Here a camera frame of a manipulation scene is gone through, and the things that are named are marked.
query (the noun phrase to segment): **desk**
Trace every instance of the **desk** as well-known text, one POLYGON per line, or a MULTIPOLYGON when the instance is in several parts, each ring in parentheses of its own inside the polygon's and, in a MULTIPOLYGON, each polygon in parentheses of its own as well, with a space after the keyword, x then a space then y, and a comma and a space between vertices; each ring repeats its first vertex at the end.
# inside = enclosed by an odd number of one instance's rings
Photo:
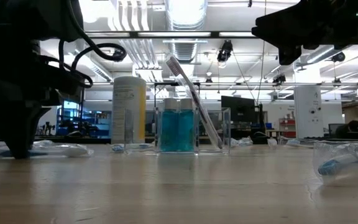
POLYGON ((358 186, 323 187, 313 150, 0 159, 0 223, 358 223, 358 186))

